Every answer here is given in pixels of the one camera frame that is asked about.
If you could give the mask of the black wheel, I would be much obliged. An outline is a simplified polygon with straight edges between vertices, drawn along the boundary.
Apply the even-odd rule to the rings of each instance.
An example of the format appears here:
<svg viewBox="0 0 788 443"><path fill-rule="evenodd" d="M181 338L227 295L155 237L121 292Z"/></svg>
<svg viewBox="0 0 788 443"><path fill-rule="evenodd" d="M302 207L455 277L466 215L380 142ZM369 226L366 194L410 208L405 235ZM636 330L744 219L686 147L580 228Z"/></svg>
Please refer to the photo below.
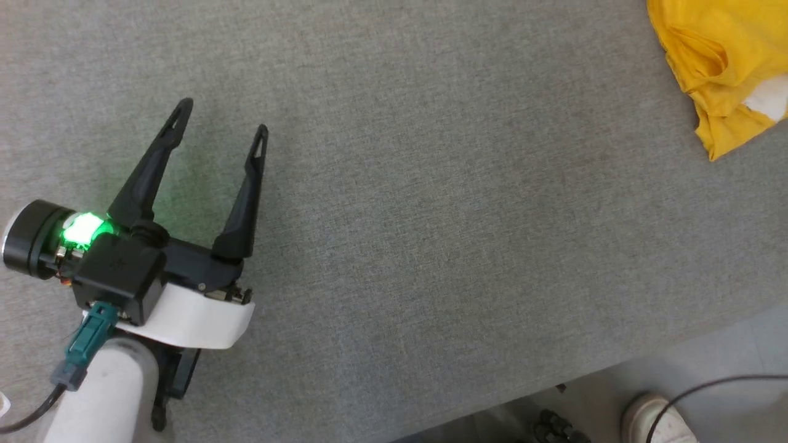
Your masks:
<svg viewBox="0 0 788 443"><path fill-rule="evenodd" d="M591 443L588 435L549 409L540 410L532 432L535 443Z"/></svg>

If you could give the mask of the white shoe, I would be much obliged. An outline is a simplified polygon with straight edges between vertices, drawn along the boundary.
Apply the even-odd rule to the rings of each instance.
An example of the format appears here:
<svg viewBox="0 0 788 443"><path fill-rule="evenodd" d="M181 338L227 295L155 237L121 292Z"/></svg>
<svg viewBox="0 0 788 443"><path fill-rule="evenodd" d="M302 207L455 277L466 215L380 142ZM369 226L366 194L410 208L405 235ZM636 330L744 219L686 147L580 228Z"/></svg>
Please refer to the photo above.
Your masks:
<svg viewBox="0 0 788 443"><path fill-rule="evenodd" d="M681 413L670 407L657 422L653 435L648 433L659 412L668 400L655 393L645 393L627 406L623 412L620 436L622 443L700 443Z"/></svg>

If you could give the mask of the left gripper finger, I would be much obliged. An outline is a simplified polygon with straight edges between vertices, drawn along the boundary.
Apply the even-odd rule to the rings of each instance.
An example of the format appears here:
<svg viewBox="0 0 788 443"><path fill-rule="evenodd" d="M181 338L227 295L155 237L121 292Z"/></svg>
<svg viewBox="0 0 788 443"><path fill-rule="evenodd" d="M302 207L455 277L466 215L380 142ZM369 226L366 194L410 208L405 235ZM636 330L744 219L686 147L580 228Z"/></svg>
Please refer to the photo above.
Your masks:
<svg viewBox="0 0 788 443"><path fill-rule="evenodd" d="M244 162L244 180L222 232L214 239L213 255L225 260L251 257L258 223L267 156L268 128L260 124Z"/></svg>
<svg viewBox="0 0 788 443"><path fill-rule="evenodd" d="M154 202L170 154L180 145L193 109L193 99L183 98L150 143L110 205L107 215L116 225L129 229L141 220L154 219Z"/></svg>

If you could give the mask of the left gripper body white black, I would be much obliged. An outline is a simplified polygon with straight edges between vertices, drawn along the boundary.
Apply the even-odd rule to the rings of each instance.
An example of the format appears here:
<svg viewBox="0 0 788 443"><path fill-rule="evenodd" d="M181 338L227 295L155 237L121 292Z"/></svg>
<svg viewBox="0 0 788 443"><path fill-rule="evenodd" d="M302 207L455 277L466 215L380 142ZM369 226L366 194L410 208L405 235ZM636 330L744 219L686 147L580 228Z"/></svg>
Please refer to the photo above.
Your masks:
<svg viewBox="0 0 788 443"><path fill-rule="evenodd" d="M53 279L67 286L75 300L71 285L76 267L104 233L120 237L141 233L163 239L167 283L144 325L126 322L115 306L104 302L88 309L77 306L82 313L108 308L113 330L173 348L228 349L247 330L254 302L250 290L238 285L244 259L225 260L205 247L171 238L153 221L141 220L127 229L109 216L34 200L9 219L2 239L2 264L39 280Z"/></svg>

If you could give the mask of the yellow printed T-shirt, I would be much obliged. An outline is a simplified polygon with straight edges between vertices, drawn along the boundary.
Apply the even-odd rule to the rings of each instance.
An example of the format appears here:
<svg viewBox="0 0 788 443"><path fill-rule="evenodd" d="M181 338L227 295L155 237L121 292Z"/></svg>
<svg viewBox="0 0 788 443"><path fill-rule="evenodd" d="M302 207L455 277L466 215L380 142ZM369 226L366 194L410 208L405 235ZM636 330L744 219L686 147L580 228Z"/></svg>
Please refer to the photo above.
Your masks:
<svg viewBox="0 0 788 443"><path fill-rule="evenodd" d="M646 0L710 161L788 121L788 0Z"/></svg>

